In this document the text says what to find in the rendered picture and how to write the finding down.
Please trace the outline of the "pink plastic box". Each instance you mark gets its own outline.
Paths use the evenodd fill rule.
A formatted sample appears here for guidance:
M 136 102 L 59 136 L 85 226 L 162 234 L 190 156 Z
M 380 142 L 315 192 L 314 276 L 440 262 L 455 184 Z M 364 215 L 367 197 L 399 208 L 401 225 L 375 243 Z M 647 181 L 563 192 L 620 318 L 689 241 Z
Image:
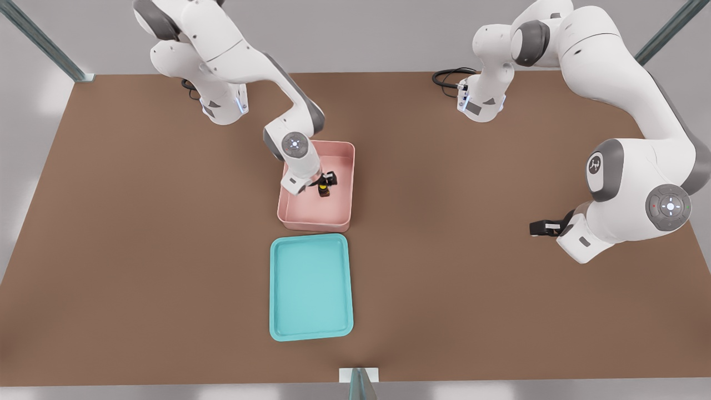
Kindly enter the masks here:
M 355 147 L 350 142 L 314 140 L 324 172 L 333 171 L 337 184 L 329 197 L 320 197 L 317 186 L 295 197 L 283 187 L 277 216 L 287 229 L 342 233 L 348 230 L 352 212 Z

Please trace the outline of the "silver frame post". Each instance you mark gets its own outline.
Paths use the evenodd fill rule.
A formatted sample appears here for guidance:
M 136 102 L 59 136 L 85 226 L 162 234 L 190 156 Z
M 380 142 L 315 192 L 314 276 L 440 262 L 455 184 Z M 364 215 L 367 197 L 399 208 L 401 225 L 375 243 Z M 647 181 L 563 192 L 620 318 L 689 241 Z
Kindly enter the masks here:
M 638 51 L 635 60 L 645 66 L 669 43 L 711 0 L 686 0 L 683 6 L 667 21 L 667 23 Z
M 340 368 L 339 382 L 348 383 L 348 400 L 378 400 L 373 382 L 380 382 L 379 369 Z
M 82 71 L 12 0 L 0 0 L 0 13 L 75 83 L 94 81 L 94 74 Z

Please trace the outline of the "pale blue-green tray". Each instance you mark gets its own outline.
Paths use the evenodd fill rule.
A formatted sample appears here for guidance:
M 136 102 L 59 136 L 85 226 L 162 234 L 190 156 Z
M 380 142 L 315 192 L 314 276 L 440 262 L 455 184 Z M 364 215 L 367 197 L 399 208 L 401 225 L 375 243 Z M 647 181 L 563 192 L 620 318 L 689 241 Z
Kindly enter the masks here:
M 354 326 L 348 242 L 338 233 L 270 247 L 269 331 L 277 342 L 348 335 Z

